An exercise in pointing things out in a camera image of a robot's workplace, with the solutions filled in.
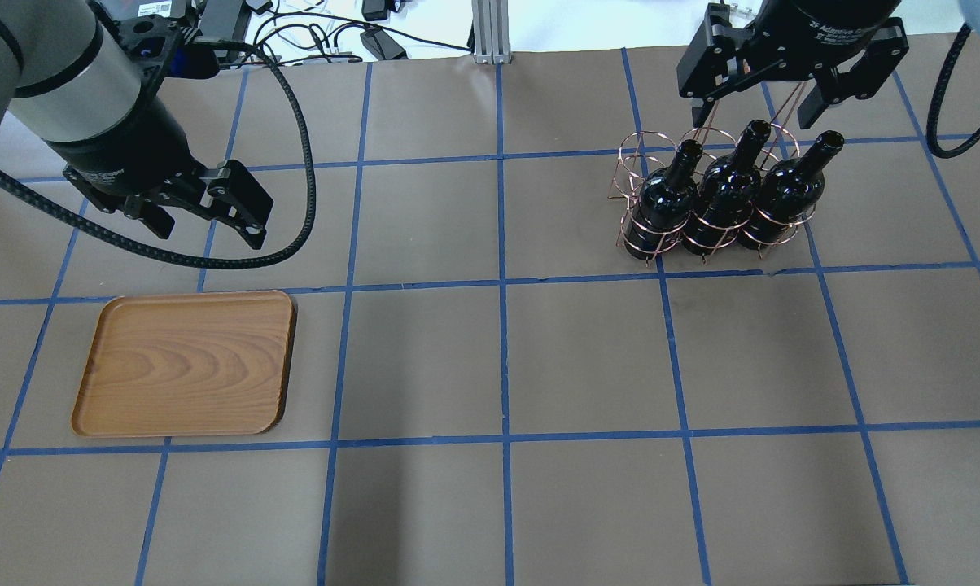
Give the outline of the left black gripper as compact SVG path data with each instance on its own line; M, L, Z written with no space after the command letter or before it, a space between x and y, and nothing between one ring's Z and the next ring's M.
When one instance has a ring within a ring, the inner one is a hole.
M63 178L100 212L122 212L162 240L171 236L175 226L166 207L181 208L229 226L249 248L259 250L274 206L270 193L237 160L225 160L208 170L191 159L180 170L141 174L124 169L87 173L68 165Z

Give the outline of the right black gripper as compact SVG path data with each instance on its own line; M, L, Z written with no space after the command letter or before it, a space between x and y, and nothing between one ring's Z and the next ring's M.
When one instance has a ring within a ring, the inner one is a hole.
M798 107L800 129L845 99L870 98L909 53L898 6L764 1L750 23L736 26L731 4L709 3L676 70L692 126L705 126L723 97L765 81L815 82Z

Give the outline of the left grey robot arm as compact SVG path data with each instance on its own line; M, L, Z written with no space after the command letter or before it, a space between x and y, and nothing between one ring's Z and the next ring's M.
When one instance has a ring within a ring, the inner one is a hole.
M0 1L0 122L10 112L40 138L100 212L167 238L169 210L180 208L256 250L272 198L237 160L200 163L158 95L168 77L214 77L217 56L193 19L118 21L97 1Z

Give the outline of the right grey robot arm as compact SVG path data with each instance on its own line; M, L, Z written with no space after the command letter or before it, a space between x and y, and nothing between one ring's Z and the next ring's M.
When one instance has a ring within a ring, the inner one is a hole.
M980 40L980 1L758 1L736 21L734 3L711 2L677 64L677 92L705 122L725 97L766 82L807 82L798 123L867 100L909 55L913 34L960 25Z

